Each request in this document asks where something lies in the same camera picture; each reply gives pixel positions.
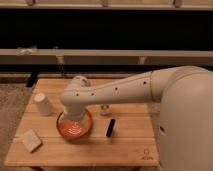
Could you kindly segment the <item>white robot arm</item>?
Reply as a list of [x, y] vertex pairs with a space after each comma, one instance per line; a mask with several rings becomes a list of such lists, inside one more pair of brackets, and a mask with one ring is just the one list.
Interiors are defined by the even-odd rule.
[[88, 105], [158, 102], [160, 171], [213, 171], [213, 71], [173, 67], [98, 86], [76, 76], [60, 101], [72, 120]]

